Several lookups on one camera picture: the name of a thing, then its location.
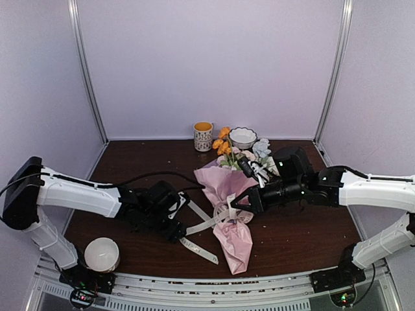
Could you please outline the beige ribbon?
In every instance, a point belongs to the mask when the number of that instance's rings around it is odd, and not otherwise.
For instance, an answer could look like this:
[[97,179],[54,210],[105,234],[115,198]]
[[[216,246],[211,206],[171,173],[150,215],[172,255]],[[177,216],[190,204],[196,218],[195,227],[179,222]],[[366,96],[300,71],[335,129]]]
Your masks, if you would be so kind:
[[237,209],[231,206],[231,202],[233,201],[233,199],[236,199],[236,193],[227,196],[225,203],[220,202],[217,206],[215,206],[212,217],[206,214],[196,203],[190,201],[188,206],[201,219],[203,219],[203,222],[198,225],[188,227],[186,229],[185,236],[179,239],[181,245],[187,248],[189,251],[202,257],[203,259],[206,259],[211,263],[218,265],[219,260],[215,254],[191,242],[187,237],[204,231],[208,228],[214,228],[217,224],[224,222],[225,220],[227,220],[228,223],[241,222],[237,217],[240,211],[237,211]]

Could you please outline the pink purple wrapping paper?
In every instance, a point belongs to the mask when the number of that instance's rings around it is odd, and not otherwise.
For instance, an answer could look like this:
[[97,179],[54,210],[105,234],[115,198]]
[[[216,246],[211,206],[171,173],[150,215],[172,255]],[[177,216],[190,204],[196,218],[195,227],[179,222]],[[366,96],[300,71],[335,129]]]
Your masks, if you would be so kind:
[[220,242],[231,274],[244,273],[248,269],[252,251],[252,236],[247,223],[252,213],[230,206],[230,202],[251,186],[257,185],[240,170],[210,166],[194,171],[203,193],[213,206],[215,225],[213,234]]

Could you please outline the pink fake flower stem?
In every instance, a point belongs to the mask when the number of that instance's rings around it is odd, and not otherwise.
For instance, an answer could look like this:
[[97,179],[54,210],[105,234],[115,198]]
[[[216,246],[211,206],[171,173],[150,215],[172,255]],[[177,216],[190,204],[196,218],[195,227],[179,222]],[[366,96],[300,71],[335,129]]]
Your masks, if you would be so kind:
[[216,160],[216,164],[219,167],[226,168],[228,170],[241,170],[239,162],[246,158],[248,161],[255,161],[255,155],[248,150],[240,150],[236,147],[228,148],[223,154],[219,155]]

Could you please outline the light blue fake flower stem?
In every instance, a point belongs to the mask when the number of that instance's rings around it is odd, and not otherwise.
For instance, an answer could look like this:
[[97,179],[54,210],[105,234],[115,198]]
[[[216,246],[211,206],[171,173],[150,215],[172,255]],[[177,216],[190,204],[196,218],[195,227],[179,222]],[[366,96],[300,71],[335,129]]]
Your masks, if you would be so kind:
[[262,138],[254,143],[252,150],[256,158],[265,159],[271,153],[269,148],[270,143],[268,139]]

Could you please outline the orange fake flower stem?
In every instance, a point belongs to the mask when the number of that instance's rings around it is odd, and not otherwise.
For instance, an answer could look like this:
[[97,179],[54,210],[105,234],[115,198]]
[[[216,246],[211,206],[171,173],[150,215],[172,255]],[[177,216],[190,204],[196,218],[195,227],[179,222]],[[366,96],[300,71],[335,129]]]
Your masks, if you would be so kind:
[[234,160],[233,146],[230,139],[230,127],[223,127],[217,139],[213,142],[213,149],[217,151],[219,157],[223,157],[227,165]]

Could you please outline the patterned mug with orange inside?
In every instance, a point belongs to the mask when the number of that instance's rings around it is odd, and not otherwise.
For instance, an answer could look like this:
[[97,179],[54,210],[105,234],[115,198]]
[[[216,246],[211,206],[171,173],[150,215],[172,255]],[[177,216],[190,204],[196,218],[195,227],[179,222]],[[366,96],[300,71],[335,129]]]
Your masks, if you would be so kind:
[[194,126],[194,148],[198,152],[208,152],[213,145],[213,124],[197,122]]

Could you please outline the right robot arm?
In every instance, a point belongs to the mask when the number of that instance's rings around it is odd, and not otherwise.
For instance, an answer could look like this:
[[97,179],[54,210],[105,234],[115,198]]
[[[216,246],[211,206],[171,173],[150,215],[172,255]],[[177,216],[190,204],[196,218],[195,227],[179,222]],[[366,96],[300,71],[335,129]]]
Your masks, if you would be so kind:
[[231,201],[235,209],[262,214],[271,207],[306,201],[327,207],[379,207],[403,215],[378,234],[344,249],[332,279],[345,286],[362,271],[400,249],[414,245],[414,176],[365,174],[337,165],[315,171],[305,150],[286,147],[273,155],[277,172],[257,161],[238,158],[237,164],[258,184]]

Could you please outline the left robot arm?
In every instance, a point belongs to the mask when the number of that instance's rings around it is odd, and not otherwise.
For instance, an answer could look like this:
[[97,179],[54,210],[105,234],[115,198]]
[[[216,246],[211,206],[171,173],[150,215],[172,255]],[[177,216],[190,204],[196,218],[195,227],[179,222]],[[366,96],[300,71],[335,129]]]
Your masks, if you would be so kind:
[[76,247],[58,232],[42,210],[43,206],[64,207],[128,222],[162,234],[169,242],[186,235],[187,227],[175,218],[189,203],[166,181],[146,189],[132,189],[126,183],[97,183],[78,179],[43,166],[40,157],[30,157],[1,191],[5,195],[2,221],[25,232],[80,288],[93,282],[93,273],[80,263]]

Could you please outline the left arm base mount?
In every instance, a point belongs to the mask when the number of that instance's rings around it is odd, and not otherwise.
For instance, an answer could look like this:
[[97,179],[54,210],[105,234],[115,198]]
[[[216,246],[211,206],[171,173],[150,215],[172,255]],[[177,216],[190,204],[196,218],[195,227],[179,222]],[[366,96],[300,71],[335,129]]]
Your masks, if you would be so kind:
[[101,294],[112,293],[115,275],[77,266],[68,270],[60,270],[59,281],[72,287],[69,302],[77,309],[86,309],[103,301],[104,297],[101,297]]

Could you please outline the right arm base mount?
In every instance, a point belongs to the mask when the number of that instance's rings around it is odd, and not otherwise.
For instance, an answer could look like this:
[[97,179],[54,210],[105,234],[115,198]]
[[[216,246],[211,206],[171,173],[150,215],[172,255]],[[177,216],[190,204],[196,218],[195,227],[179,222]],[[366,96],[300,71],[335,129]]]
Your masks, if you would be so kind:
[[366,280],[365,273],[338,268],[310,274],[314,293],[329,292],[331,302],[339,308],[352,307],[357,302],[356,285]]

